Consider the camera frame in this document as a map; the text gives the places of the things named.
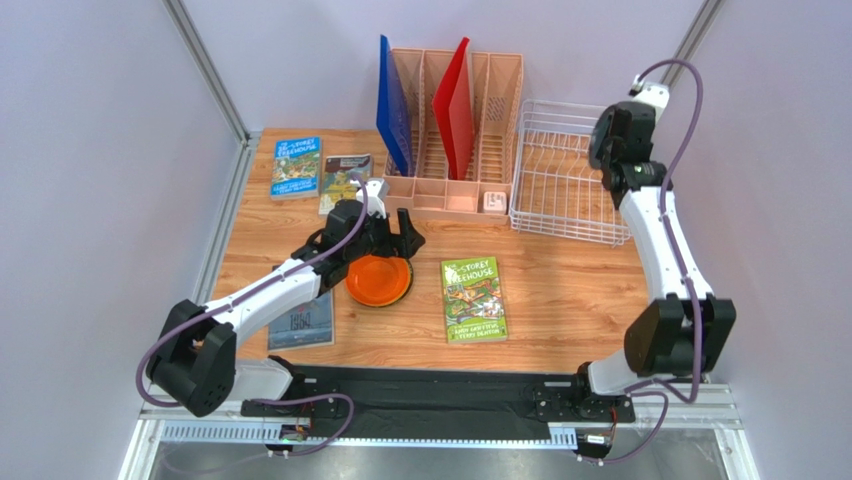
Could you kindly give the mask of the orange plate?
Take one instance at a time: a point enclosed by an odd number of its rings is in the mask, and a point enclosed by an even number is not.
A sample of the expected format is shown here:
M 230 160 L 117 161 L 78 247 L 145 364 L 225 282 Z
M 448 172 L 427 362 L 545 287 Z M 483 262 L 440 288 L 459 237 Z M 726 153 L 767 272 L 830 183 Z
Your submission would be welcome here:
M 365 256 L 349 266 L 346 290 L 359 304 L 382 308 L 397 303 L 399 257 Z

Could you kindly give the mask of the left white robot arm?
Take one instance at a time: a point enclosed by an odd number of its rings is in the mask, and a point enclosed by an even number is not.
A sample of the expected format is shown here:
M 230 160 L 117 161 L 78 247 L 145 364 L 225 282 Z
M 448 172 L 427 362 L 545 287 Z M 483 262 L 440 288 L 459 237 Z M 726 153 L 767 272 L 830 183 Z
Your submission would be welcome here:
M 398 232 L 378 200 L 343 200 L 291 257 L 231 295 L 198 305 L 183 300 L 170 310 L 158 341 L 144 354 L 136 388 L 149 404 L 183 407 L 197 417 L 225 402 L 281 399 L 292 381 L 278 360 L 240 361 L 248 338 L 289 310 L 342 282 L 366 256 L 408 260 L 424 246 L 409 212 L 397 211 Z

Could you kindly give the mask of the white wire dish rack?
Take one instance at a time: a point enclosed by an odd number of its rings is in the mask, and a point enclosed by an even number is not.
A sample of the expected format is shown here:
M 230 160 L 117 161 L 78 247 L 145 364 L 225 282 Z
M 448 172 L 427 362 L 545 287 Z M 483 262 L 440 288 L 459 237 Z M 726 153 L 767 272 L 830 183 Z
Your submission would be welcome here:
M 526 100 L 518 120 L 510 226 L 517 231 L 617 247 L 632 238 L 602 173 L 588 161 L 604 108 Z

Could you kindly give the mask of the green plate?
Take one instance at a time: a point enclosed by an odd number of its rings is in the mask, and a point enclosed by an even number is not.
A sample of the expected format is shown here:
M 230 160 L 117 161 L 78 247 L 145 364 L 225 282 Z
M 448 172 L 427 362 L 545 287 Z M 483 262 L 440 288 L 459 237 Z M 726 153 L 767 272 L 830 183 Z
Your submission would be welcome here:
M 408 259 L 400 259 L 398 266 L 399 292 L 397 295 L 397 301 L 401 301 L 411 290 L 414 273 L 412 264 Z

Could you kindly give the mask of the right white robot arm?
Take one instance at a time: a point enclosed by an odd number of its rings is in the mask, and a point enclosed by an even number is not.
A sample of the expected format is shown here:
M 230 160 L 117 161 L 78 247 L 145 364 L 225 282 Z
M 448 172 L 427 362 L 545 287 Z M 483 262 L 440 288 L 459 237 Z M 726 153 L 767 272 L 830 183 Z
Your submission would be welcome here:
M 698 383 L 715 369 L 736 321 L 733 301 L 715 295 L 691 255 L 667 167 L 651 158 L 656 117 L 647 103 L 616 103 L 589 142 L 589 164 L 634 238 L 649 297 L 622 349 L 585 368 L 590 391 L 600 396 L 677 378 Z

